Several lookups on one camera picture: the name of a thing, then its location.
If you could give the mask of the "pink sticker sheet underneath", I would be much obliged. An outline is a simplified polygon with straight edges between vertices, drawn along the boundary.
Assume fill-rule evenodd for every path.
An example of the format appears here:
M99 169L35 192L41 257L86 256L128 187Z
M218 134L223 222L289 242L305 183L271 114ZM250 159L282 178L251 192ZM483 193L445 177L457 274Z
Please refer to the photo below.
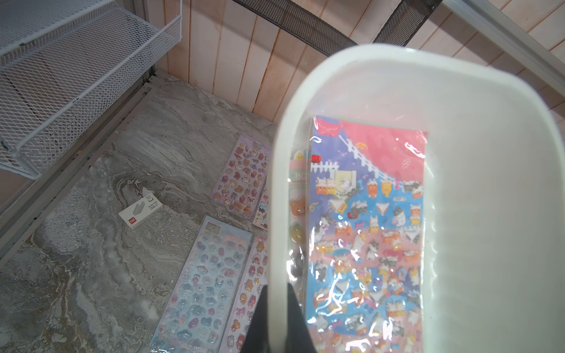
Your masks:
M306 325L318 352L421 352L427 133L313 119Z

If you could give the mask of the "pink cartoon sticker sheet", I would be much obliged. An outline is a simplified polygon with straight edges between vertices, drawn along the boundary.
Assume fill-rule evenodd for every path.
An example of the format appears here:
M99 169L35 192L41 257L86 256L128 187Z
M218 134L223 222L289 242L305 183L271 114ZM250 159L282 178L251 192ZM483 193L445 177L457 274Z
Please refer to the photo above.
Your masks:
M269 208L269 194L267 187L265 187L260 195L260 200L257 205L253 224L263 230L268 229L268 208Z

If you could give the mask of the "white plastic storage box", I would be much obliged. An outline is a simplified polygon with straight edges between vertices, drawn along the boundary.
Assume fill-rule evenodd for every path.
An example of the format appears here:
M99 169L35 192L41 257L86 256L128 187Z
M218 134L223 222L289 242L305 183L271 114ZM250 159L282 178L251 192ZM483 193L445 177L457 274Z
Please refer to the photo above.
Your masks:
M268 339L287 319L291 151L316 114L428 133L426 352L564 350L564 145L539 95L505 72L426 51L354 46L303 81L269 167Z

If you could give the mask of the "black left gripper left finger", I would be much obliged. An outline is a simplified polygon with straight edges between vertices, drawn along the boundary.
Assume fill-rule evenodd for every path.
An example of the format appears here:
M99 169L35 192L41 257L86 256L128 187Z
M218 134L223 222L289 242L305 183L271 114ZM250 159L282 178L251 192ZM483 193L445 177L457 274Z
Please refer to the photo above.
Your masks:
M260 292L255 313L252 316L241 353L268 353L268 295L269 286Z

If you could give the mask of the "bonbon drop sticker sheet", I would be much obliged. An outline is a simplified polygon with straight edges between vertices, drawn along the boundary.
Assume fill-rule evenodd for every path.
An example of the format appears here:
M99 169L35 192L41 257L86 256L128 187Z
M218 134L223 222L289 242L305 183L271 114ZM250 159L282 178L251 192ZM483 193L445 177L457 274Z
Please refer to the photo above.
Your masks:
M288 281L294 289L299 305L305 295L304 270L306 265L306 184L307 156L305 150L297 150L291 157L289 182L289 218L287 261Z

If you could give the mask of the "pale pink sticker sheet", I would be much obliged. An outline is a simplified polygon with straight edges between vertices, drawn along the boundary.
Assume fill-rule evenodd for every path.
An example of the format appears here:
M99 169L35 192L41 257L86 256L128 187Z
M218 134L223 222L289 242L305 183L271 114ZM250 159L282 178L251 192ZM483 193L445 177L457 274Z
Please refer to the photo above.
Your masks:
M255 216L266 184L271 149L241 134L214 186L210 198L247 220Z

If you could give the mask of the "purple animal sticker sheet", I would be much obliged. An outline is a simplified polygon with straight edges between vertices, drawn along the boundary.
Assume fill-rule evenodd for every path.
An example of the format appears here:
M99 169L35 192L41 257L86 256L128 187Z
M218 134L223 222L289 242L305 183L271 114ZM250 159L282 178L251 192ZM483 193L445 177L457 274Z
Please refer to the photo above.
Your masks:
M240 352L257 307L263 286L267 284L267 236L256 235L227 321L220 352Z

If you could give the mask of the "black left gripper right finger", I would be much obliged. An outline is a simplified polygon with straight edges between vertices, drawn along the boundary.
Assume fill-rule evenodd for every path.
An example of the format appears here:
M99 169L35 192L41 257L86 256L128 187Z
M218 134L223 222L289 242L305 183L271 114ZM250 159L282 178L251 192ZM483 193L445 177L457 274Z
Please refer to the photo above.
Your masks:
M285 343L286 353L316 353L315 346L308 331L308 327L297 296L290 283L287 284L287 338Z

